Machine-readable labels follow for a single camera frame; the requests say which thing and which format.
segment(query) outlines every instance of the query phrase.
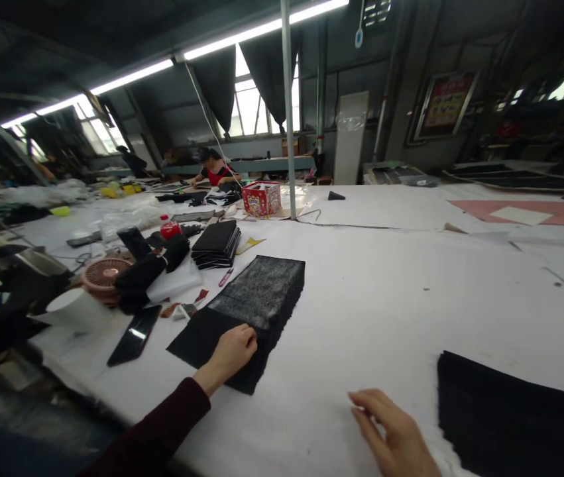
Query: hand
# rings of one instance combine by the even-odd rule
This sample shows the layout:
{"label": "hand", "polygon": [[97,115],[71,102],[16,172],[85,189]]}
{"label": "hand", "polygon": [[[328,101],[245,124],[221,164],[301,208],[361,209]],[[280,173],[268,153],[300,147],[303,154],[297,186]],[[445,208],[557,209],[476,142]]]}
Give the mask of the hand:
{"label": "hand", "polygon": [[[379,390],[349,394],[361,435],[384,477],[441,477],[414,419]],[[386,429],[383,439],[371,417]]]}
{"label": "hand", "polygon": [[256,351],[257,336],[253,328],[245,323],[230,329],[220,337],[213,356],[194,374],[194,379],[211,397],[227,379],[249,362]]}

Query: tissue box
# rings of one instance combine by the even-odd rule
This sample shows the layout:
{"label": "tissue box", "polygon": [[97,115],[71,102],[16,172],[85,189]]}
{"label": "tissue box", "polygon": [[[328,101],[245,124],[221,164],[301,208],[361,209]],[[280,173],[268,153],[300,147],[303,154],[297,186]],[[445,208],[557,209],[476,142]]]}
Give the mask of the tissue box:
{"label": "tissue box", "polygon": [[244,212],[253,217],[276,214],[282,207],[280,185],[276,182],[257,181],[242,187]]}

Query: poster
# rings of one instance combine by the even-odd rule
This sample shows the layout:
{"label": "poster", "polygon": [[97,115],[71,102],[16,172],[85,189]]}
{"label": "poster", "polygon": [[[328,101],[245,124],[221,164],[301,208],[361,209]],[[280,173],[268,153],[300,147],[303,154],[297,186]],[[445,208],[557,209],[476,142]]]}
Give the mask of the poster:
{"label": "poster", "polygon": [[478,72],[433,76],[415,139],[455,134],[471,98]]}

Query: pink paper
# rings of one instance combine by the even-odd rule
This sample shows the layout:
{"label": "pink paper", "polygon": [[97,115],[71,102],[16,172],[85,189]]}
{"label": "pink paper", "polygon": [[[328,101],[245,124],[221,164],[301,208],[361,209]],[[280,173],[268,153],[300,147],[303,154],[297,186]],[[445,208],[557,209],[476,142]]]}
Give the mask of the pink paper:
{"label": "pink paper", "polygon": [[540,225],[564,225],[564,202],[533,202],[533,201],[449,201],[456,207],[484,222],[517,223],[490,214],[503,207],[516,207],[534,212],[552,214]]}

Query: red apron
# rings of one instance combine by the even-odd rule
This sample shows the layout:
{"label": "red apron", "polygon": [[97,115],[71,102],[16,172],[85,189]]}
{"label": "red apron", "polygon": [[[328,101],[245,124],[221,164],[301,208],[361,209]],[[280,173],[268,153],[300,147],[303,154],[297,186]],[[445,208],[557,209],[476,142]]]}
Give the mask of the red apron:
{"label": "red apron", "polygon": [[221,174],[214,174],[210,169],[207,169],[207,173],[209,174],[209,182],[211,182],[211,185],[213,187],[217,187],[217,183],[220,182],[220,179],[231,173],[228,167],[223,167],[223,169],[224,172],[222,172]]}

